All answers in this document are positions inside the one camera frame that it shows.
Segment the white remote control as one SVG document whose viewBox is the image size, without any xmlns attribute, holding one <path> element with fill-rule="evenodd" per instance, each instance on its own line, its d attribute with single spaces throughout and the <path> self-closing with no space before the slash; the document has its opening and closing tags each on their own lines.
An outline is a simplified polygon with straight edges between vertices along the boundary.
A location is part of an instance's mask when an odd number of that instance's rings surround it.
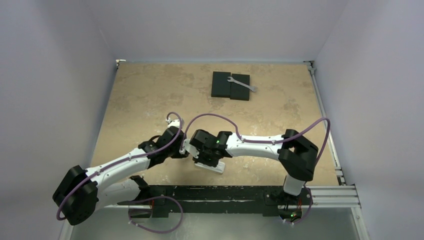
<svg viewBox="0 0 424 240">
<path fill-rule="evenodd" d="M 216 172 L 218 174 L 223 174 L 224 171 L 225 171 L 225 166 L 226 166 L 226 164 L 224 162 L 221 162 L 221 161 L 219 161 L 218 165 L 215 166 L 215 167 L 208 166 L 208 165 L 205 165 L 205 164 L 200 163 L 200 162 L 197 162 L 194 165 L 196 167 L 203 168 L 203 169 L 206 169 L 206 170 L 209 170 L 209 171 L 213 171 L 213 172 Z"/>
</svg>

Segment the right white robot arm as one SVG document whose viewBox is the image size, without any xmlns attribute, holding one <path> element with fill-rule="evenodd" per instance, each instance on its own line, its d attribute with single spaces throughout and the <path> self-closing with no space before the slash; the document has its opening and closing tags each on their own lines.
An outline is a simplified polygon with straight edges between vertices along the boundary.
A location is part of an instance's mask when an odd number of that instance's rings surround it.
<svg viewBox="0 0 424 240">
<path fill-rule="evenodd" d="M 278 161 L 287 172 L 280 196 L 288 204 L 300 198 L 304 184 L 314 178 L 318 147 L 294 129 L 274 136 L 245 136 L 231 131 L 218 135 L 198 129 L 182 142 L 180 153 L 190 154 L 196 166 L 223 173 L 223 158 L 258 157 Z"/>
</svg>

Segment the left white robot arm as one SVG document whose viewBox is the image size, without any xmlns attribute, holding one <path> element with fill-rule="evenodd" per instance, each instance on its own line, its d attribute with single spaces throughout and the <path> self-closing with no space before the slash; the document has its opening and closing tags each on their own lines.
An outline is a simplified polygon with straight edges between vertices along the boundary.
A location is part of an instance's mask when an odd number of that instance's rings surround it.
<svg viewBox="0 0 424 240">
<path fill-rule="evenodd" d="M 187 155 L 180 152 L 185 138 L 180 127 L 169 125 L 162 135 L 140 143 L 117 159 L 89 168 L 71 167 L 52 195 L 58 207 L 56 219 L 75 226 L 109 205 L 156 202 L 163 194 L 152 191 L 137 173 L 169 158 L 185 158 Z"/>
</svg>

